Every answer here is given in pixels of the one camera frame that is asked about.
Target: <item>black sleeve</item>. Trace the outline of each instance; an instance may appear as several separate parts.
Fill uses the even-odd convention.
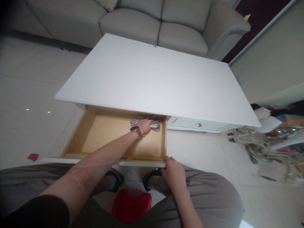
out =
[[[4,227],[69,227],[66,204],[56,196],[38,196],[3,220]]]

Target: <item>gray sofa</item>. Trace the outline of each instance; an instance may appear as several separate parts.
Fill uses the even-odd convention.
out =
[[[93,48],[105,33],[222,60],[250,31],[221,0],[18,0],[7,27]]]

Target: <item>white wall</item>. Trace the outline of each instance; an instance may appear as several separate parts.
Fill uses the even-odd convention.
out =
[[[304,82],[271,95],[257,102],[257,104],[260,106],[268,106],[271,104],[289,105],[300,100],[304,100]]]
[[[304,0],[298,0],[230,67],[250,103],[304,82]]]

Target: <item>white coffee table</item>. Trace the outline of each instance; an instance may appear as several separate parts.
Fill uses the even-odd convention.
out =
[[[127,133],[130,119],[144,113],[158,115],[161,131],[150,131],[135,142],[119,165],[163,167],[167,128],[220,132],[260,126],[226,63],[110,34],[103,36],[55,99],[86,111],[54,162],[76,163]]]

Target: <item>black shoe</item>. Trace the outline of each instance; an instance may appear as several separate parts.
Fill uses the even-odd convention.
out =
[[[115,184],[114,189],[108,190],[108,192],[113,192],[113,193],[118,192],[118,190],[124,184],[124,176],[121,173],[114,170],[113,168],[111,168],[105,175],[106,176],[114,176],[115,179],[116,179],[116,184]]]
[[[161,176],[161,175],[162,175],[161,168],[155,168],[152,172],[148,173],[143,177],[142,183],[147,192],[151,190],[151,188],[148,188],[148,180],[150,179],[150,177]]]

